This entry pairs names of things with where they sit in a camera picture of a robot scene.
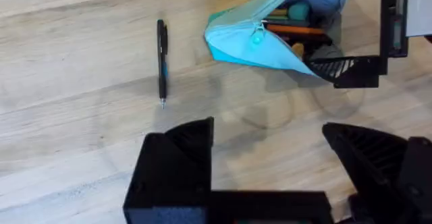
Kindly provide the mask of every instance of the wooden table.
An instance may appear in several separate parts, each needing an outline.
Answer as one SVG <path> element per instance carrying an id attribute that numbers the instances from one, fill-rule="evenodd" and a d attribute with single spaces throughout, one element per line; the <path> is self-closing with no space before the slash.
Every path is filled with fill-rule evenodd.
<path id="1" fill-rule="evenodd" d="M 144 135 L 215 117 L 213 188 L 354 188 L 327 121 L 430 136 L 431 45 L 410 40 L 379 89 L 335 90 L 296 72 L 211 59 L 211 13 L 247 0 L 0 0 L 0 223 L 124 223 Z M 170 91 L 157 94 L 156 20 L 169 26 Z M 347 54 L 373 54 L 379 0 L 348 0 Z"/>

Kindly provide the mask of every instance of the black plastic part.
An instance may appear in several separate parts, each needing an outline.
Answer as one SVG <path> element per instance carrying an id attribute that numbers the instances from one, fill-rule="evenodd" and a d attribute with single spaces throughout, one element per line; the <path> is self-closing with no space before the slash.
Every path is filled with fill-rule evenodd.
<path id="1" fill-rule="evenodd" d="M 327 123 L 323 133 L 338 155 L 353 184 L 362 208 L 354 208 L 359 223 L 431 223 L 432 179 L 428 174 L 432 149 L 422 138 L 415 144 L 385 132 Z"/>
<path id="2" fill-rule="evenodd" d="M 324 192 L 212 192 L 208 224 L 239 221 L 306 221 L 333 224 Z"/>
<path id="3" fill-rule="evenodd" d="M 147 135 L 124 203 L 128 224 L 333 224 L 324 192 L 211 191 L 213 118 Z"/>
<path id="4" fill-rule="evenodd" d="M 203 223 L 212 145 L 213 118 L 148 134 L 124 203 L 128 224 Z"/>
<path id="5" fill-rule="evenodd" d="M 411 137 L 405 153 L 398 186 L 415 205 L 415 223 L 432 223 L 432 142 L 424 137 Z"/>
<path id="6" fill-rule="evenodd" d="M 407 6 L 408 0 L 381 0 L 379 55 L 306 60 L 304 63 L 317 76 L 333 83 L 335 88 L 379 87 L 379 76 L 387 75 L 388 58 L 408 56 Z M 339 71 L 332 68 L 343 61 L 354 61 L 356 66 Z"/>
<path id="7" fill-rule="evenodd" d="M 335 88 L 377 88 L 380 75 L 379 56 L 314 59 L 305 64 L 317 76 Z"/>

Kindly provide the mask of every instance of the light blue pencil case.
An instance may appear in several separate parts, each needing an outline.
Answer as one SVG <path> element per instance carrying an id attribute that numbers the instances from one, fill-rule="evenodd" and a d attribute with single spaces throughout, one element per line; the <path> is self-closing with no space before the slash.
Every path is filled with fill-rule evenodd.
<path id="1" fill-rule="evenodd" d="M 307 1 L 314 14 L 326 17 L 329 21 L 340 15 L 345 4 L 345 0 L 252 0 L 215 13 L 210 16 L 205 30 L 205 39 L 213 58 L 244 65 L 294 69 L 315 76 L 292 52 L 291 47 L 266 30 L 261 22 L 282 3 L 295 1 Z"/>

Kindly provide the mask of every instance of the pen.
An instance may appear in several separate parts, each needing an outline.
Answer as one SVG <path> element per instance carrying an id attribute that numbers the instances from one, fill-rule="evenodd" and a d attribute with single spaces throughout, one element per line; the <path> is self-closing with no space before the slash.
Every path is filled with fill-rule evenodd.
<path id="1" fill-rule="evenodd" d="M 168 54 L 168 31 L 163 20 L 157 20 L 157 54 L 159 61 L 159 98 L 162 108 L 167 102 L 167 62 L 165 56 Z"/>

